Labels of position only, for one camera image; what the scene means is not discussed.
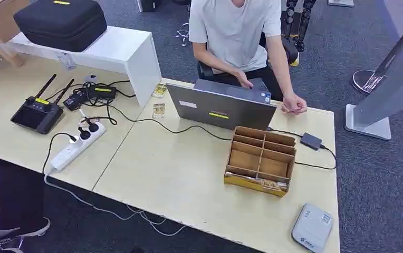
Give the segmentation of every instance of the black antenna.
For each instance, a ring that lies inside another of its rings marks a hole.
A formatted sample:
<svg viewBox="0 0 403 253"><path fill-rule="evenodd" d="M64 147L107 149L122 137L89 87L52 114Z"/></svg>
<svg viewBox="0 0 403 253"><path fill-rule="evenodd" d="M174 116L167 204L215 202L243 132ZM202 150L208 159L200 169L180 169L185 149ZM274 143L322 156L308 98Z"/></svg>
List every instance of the black antenna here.
<svg viewBox="0 0 403 253"><path fill-rule="evenodd" d="M57 104L60 99L62 99L63 95L67 92L67 90L70 88L71 84L74 83L74 79L71 79L71 82L63 89L62 93L57 97L57 99L54 101L54 104Z"/></svg>
<svg viewBox="0 0 403 253"><path fill-rule="evenodd" d="M47 81L47 83L45 84L45 86L43 86L43 88L39 91L39 93L37 94L37 96L35 96L36 98L40 98L40 96L43 94L43 92L46 90L46 88L52 83L52 81L54 81L55 77L57 76L57 74L53 74L52 77L49 79L49 81Z"/></svg>

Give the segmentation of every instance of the white power strip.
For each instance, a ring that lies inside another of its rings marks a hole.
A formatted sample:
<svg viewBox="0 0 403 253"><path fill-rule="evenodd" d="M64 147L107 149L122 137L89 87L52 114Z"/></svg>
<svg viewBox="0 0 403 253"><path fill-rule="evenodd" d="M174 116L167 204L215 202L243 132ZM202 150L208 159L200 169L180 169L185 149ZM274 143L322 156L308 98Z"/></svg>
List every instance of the white power strip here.
<svg viewBox="0 0 403 253"><path fill-rule="evenodd" d="M68 146L66 146L66 148L60 151L60 153L58 153L54 159L51 160L51 165L54 170L62 171L107 131L107 128L105 128L100 122L96 122L94 124L98 125L99 129L96 132L91 133L88 139L82 140L81 138L78 138L75 143L70 143Z"/></svg>

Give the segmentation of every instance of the yellow tape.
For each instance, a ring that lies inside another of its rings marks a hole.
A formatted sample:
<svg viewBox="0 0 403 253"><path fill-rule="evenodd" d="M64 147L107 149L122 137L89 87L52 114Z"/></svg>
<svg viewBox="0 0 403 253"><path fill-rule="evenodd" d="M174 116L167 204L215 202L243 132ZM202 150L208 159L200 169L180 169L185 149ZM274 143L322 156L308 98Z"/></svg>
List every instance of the yellow tape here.
<svg viewBox="0 0 403 253"><path fill-rule="evenodd" d="M212 112L210 112L209 115L211 115L211 116L216 116L216 117L223 118L223 119L229 119L228 116L221 115L221 114L217 114L217 113L212 113Z"/></svg>
<svg viewBox="0 0 403 253"><path fill-rule="evenodd" d="M94 88L95 91L106 91L106 92L111 92L109 89L101 89L101 88Z"/></svg>
<svg viewBox="0 0 403 253"><path fill-rule="evenodd" d="M49 104L48 101L43 100L43 99L35 99L38 103L42 103L42 104Z"/></svg>
<svg viewBox="0 0 403 253"><path fill-rule="evenodd" d="M64 5L69 5L70 2L64 2L64 1L54 1L54 4L64 4Z"/></svg>

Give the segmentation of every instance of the man's arm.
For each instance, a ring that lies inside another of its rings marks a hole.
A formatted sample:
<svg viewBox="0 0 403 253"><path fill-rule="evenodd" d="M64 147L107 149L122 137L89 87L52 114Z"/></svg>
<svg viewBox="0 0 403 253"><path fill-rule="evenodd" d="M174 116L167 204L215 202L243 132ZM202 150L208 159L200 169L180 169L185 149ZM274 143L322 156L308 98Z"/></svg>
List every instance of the man's arm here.
<svg viewBox="0 0 403 253"><path fill-rule="evenodd" d="M285 49L282 45L281 36L266 37L266 40L273 72L284 96L285 108L283 108L283 110L294 112L296 114L307 111L305 100L298 97L293 92L289 65L287 63L287 55L285 54Z"/></svg>
<svg viewBox="0 0 403 253"><path fill-rule="evenodd" d="M206 43L192 43L192 47L194 49L194 57L195 59L203 62L204 64L215 68L217 70L227 72L233 76L235 76L242 87L252 88L253 84L247 80L246 75L243 71L228 65L221 60L219 60L215 55L213 55L210 51L206 50Z"/></svg>

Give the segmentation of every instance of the wooden table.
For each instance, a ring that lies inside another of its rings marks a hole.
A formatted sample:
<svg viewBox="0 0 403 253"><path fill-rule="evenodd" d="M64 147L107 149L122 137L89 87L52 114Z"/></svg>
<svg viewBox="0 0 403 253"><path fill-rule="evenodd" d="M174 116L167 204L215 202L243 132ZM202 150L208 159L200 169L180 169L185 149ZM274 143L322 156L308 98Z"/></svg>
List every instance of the wooden table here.
<svg viewBox="0 0 403 253"><path fill-rule="evenodd" d="M220 137L232 136L230 130L180 119L168 93L163 99L150 99L139 118L150 118L155 103L166 104L160 122L170 129L199 124ZM305 114L292 116L278 109L270 126L308 132L335 150L333 112L309 108ZM279 198L223 183L230 144L200 129L172 134L154 122L135 123L93 191L239 244L278 253L306 252L291 238L291 229L309 202L335 219L324 252L340 252L335 170L296 165L290 191ZM325 150L301 144L296 148L298 162L334 165Z"/></svg>
<svg viewBox="0 0 403 253"><path fill-rule="evenodd" d="M0 61L0 159L41 172L51 137L58 132L74 135L79 133L77 124L82 116L78 111L70 112L68 109L64 109L63 119L47 135L38 134L10 121L23 101L29 96L36 95L54 73L57 74L57 78L44 92L42 98L64 88L72 78L75 78L74 84L82 84L84 78L89 74L96 75L98 80L104 83L126 80L124 74L89 67L79 66L73 71L66 71L60 62L34 56L28 57L26 64L17 69L10 67L5 61ZM129 83L117 84L117 88L126 94L133 94ZM68 91L62 101L71 92L72 89ZM128 99L119 95L113 105L124 110L127 116L133 119L142 110L136 99ZM83 106L83 110L87 116L107 116L105 108ZM120 116L114 116L114 118L118 120L117 126L111 125L106 120L102 121L101 123L107 127L107 132L61 173L55 173L52 176L91 190L133 126L131 122ZM67 141L66 137L54 139L51 158L65 147Z"/></svg>

